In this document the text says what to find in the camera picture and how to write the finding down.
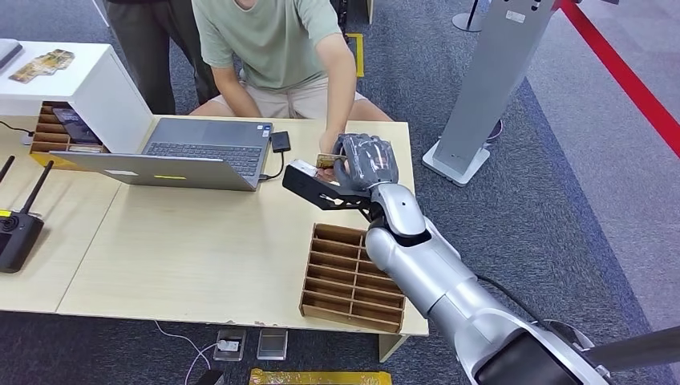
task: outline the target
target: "person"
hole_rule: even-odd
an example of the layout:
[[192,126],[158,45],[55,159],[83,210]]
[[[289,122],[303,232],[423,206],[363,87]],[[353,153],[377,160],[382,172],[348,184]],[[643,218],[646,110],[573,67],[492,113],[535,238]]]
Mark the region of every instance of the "person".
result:
[[220,90],[193,115],[325,119],[321,153],[331,152],[347,120],[391,120],[356,92],[354,55],[328,0],[192,4],[203,60]]
[[190,0],[105,0],[104,9],[123,48],[132,79],[154,114],[175,114],[170,39],[194,69],[199,103],[219,95],[210,67],[200,56]]

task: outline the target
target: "person's hand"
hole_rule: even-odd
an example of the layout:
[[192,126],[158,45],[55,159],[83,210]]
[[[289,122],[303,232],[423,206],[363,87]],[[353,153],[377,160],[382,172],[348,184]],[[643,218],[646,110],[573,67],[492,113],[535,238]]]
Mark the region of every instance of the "person's hand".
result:
[[338,133],[331,130],[325,130],[319,140],[319,150],[321,154],[333,153],[333,146],[338,141]]
[[[338,135],[339,134],[333,130],[325,130],[321,135],[321,139],[319,140],[319,153],[333,153],[333,147],[335,146],[335,142],[338,141]],[[332,168],[320,168],[317,172],[317,177],[325,180],[326,182],[335,181],[335,175]]]

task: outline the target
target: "black remote control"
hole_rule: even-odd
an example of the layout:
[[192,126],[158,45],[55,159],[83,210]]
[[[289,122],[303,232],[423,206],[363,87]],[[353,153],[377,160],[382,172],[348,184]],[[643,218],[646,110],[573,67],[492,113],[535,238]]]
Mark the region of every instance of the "black remote control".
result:
[[[0,171],[0,182],[7,174],[12,162],[14,162],[14,157],[10,156]],[[18,272],[38,240],[44,222],[30,215],[29,210],[53,164],[51,160],[47,163],[21,211],[0,210],[0,272]]]

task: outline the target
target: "white shelf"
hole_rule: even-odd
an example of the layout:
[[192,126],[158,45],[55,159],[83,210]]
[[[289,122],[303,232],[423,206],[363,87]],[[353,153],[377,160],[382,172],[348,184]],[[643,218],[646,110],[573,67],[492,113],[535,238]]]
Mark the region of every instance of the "white shelf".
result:
[[[135,153],[141,147],[153,115],[110,45],[21,44],[22,53],[0,71],[0,104],[68,102],[111,152]],[[67,69],[37,76],[28,84],[9,79],[32,59],[55,49],[75,54]]]
[[[0,95],[12,99],[65,101],[78,90],[92,68],[107,53],[108,44],[21,42],[23,51],[0,72]],[[65,70],[57,70],[52,76],[40,75],[24,84],[10,79],[28,62],[53,50],[60,49],[75,54],[73,63]]]

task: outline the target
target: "robotic arm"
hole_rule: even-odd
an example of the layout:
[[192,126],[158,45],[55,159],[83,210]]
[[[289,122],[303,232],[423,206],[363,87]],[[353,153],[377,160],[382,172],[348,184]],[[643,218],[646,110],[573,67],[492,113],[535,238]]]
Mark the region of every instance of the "robotic arm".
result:
[[349,134],[339,138],[335,152],[347,156],[347,164],[335,162],[339,186],[293,163],[284,187],[321,209],[362,212],[370,222],[370,259],[437,325],[473,384],[608,383],[600,367],[558,334],[519,319],[477,282],[411,191],[398,184],[389,143]]

